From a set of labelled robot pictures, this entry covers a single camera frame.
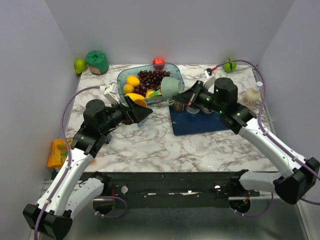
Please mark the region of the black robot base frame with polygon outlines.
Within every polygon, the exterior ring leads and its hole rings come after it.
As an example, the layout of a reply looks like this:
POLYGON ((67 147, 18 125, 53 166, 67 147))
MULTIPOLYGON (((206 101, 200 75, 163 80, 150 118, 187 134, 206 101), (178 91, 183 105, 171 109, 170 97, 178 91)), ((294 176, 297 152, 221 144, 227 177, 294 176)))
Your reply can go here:
POLYGON ((258 197, 238 182, 239 172, 85 172, 80 180, 96 177, 102 195, 122 198, 129 209, 228 208, 229 199, 258 197))

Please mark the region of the small navy mug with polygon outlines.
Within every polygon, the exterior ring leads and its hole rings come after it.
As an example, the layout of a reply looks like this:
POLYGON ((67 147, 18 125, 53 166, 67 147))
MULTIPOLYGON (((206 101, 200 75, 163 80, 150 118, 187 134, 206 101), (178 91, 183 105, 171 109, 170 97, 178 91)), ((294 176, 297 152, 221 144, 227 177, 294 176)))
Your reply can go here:
POLYGON ((112 134, 111 133, 108 133, 106 136, 105 136, 105 143, 108 145, 110 144, 112 140, 112 134))

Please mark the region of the butterfly blue mug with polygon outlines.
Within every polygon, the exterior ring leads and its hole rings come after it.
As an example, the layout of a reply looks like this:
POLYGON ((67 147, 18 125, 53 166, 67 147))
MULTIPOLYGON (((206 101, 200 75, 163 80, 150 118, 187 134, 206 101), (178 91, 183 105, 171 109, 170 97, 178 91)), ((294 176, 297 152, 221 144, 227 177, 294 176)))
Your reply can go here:
MULTIPOLYGON (((139 105, 139 106, 141 106, 141 107, 144 107, 144 108, 147 107, 147 103, 145 102, 144 99, 136 99, 136 100, 134 100, 134 103, 137 104, 137 105, 139 105)), ((145 118, 144 120, 142 120, 141 122, 139 122, 139 123, 137 124, 137 126, 138 126, 139 128, 141 128, 146 121, 147 121, 147 118, 145 118)))

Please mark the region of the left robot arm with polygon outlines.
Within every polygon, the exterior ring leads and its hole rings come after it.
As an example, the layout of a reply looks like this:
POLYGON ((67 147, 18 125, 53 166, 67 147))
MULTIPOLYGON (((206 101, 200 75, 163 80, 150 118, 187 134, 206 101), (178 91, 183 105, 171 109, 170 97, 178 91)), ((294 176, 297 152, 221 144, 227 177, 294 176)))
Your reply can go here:
POLYGON ((34 231, 34 239, 42 233, 54 240, 62 240, 71 229, 75 216, 95 197, 107 197, 111 185, 90 177, 85 185, 75 191, 83 172, 105 144, 106 136, 119 124, 137 124, 153 111, 134 103, 130 97, 108 107, 100 99, 93 99, 85 106, 83 123, 68 146, 67 158, 47 191, 36 202, 27 204, 23 216, 34 231))

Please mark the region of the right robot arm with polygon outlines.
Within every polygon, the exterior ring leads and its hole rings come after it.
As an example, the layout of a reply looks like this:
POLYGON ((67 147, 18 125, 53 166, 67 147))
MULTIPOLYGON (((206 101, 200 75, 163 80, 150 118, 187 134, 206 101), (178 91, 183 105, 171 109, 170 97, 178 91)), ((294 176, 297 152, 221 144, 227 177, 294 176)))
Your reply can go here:
POLYGON ((220 115, 224 126, 253 144, 277 168, 277 172, 243 171, 230 183, 230 191, 241 196, 249 190, 276 193, 294 205, 315 185, 320 163, 292 150, 258 121, 257 115, 238 103, 238 87, 220 77, 209 92, 202 81, 173 96, 193 109, 206 108, 220 115))

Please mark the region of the sage green mug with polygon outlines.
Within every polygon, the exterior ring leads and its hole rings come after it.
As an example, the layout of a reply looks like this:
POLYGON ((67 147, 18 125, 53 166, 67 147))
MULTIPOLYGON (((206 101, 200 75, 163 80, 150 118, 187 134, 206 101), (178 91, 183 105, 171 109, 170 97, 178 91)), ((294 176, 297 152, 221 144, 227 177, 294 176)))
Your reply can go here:
POLYGON ((174 104, 173 96, 178 95, 184 91, 184 83, 180 80, 166 76, 162 79, 160 85, 160 92, 164 100, 169 106, 174 104))

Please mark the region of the pink mug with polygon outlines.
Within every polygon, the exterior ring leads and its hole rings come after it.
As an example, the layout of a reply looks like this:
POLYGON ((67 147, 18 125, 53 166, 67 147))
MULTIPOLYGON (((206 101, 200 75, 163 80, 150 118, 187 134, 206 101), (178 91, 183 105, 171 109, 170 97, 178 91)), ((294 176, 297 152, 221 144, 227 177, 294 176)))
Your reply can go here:
POLYGON ((205 114, 211 114, 211 113, 213 113, 213 111, 212 111, 211 109, 208 109, 208 108, 206 108, 206 107, 203 107, 203 108, 202 108, 202 111, 203 111, 205 114))

